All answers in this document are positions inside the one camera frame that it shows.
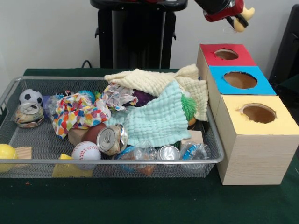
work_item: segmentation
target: red lid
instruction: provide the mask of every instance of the red lid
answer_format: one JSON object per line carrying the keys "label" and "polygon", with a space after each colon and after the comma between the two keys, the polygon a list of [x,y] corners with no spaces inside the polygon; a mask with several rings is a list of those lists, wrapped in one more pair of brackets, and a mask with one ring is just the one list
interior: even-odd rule
{"label": "red lid", "polygon": [[242,44],[201,44],[200,48],[209,66],[256,66]]}

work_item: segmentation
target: soccer ball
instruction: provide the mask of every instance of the soccer ball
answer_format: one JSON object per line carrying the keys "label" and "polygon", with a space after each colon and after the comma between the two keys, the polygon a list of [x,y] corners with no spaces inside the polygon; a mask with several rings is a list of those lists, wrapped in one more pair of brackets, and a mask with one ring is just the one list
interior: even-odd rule
{"label": "soccer ball", "polygon": [[20,94],[19,102],[20,104],[36,103],[41,105],[43,103],[43,96],[39,91],[35,89],[27,89]]}

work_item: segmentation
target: red box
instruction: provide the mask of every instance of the red box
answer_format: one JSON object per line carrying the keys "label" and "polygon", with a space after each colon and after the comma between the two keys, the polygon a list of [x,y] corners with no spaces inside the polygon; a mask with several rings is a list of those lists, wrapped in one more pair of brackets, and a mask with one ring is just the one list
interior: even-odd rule
{"label": "red box", "polygon": [[206,80],[209,66],[256,66],[242,44],[200,44],[197,67],[201,79]]}

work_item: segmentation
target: wire mesh basket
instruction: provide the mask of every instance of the wire mesh basket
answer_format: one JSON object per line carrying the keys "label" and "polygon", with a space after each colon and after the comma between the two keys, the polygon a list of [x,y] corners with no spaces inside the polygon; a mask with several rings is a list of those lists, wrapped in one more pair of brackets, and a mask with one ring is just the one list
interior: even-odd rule
{"label": "wire mesh basket", "polygon": [[14,164],[9,171],[0,172],[0,177],[51,178],[55,168],[67,173],[70,167],[78,164],[97,164],[89,175],[82,177],[204,178],[216,163],[223,160],[223,147],[210,108],[207,112],[209,122],[198,121],[196,124],[196,129],[202,132],[204,142],[211,149],[208,160],[60,160],[62,153],[71,155],[74,146],[67,137],[62,140],[55,135],[50,120],[35,128],[20,128],[13,122],[19,95],[25,89],[34,88],[43,95],[54,95],[64,89],[103,92],[107,84],[103,78],[92,77],[21,77],[13,80],[0,98],[0,143],[14,148],[32,147],[32,158],[0,159],[0,171],[1,166]]}

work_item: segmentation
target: circular hole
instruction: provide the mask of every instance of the circular hole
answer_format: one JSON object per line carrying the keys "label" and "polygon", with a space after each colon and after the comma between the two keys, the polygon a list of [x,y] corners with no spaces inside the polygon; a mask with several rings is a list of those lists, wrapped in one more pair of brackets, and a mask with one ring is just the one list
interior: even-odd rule
{"label": "circular hole", "polygon": [[246,114],[249,120],[264,124],[268,124],[276,118],[275,112],[262,104],[245,105],[242,109],[242,113]]}
{"label": "circular hole", "polygon": [[241,72],[241,71],[232,71],[224,75],[224,79],[233,87],[239,89],[249,89],[257,85],[257,79],[252,75]]}
{"label": "circular hole", "polygon": [[229,49],[220,49],[215,51],[215,55],[218,58],[224,59],[224,60],[235,60],[239,57],[239,55],[234,52],[233,50]]}

